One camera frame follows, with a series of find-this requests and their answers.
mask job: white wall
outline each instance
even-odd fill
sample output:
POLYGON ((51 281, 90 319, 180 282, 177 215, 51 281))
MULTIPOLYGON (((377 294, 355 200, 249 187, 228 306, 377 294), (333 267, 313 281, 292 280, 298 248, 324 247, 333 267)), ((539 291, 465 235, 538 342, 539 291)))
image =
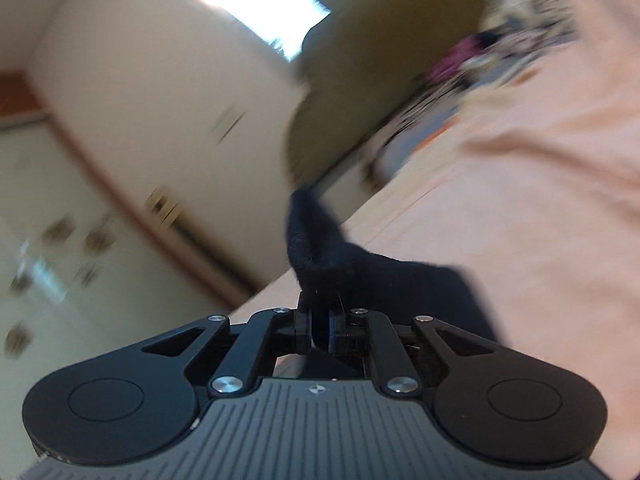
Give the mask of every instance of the white wall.
POLYGON ((0 71, 27 64, 62 0, 0 0, 0 71))
POLYGON ((288 267, 284 137, 304 91, 240 29, 198 0, 66 0, 28 73, 127 198, 167 185, 272 280, 288 267), (246 115, 219 144, 231 105, 246 115))
POLYGON ((364 172, 356 153, 348 156, 322 181, 316 193, 335 219, 346 222, 374 193, 364 181, 364 172))

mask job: wooden trim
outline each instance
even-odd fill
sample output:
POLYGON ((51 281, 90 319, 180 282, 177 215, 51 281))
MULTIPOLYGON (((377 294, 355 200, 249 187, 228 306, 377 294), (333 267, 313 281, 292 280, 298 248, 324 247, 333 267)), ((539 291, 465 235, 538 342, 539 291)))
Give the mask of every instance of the wooden trim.
POLYGON ((157 221, 141 206, 132 204, 122 195, 118 186, 107 176, 99 165, 87 154, 76 140, 69 128, 60 118, 46 106, 43 99, 30 85, 25 82, 33 93, 40 109, 46 113, 46 121, 60 145, 78 163, 87 177, 106 195, 111 204, 141 232, 147 240, 163 253, 179 270, 189 276, 205 293, 216 298, 231 312, 249 299, 249 295, 222 275, 217 269, 191 249, 180 237, 168 229, 158 225, 157 221))
POLYGON ((200 227, 193 216, 185 210, 180 199, 166 186, 156 188, 146 200, 145 206, 162 227, 170 229, 175 224, 182 236, 187 233, 193 243, 206 253, 207 259, 212 258, 218 265, 225 267, 228 272, 233 274, 235 281, 241 283, 248 292, 253 291, 255 294, 267 285, 259 280, 223 244, 200 227))
POLYGON ((22 73, 0 73, 0 120, 29 116, 41 110, 22 73))

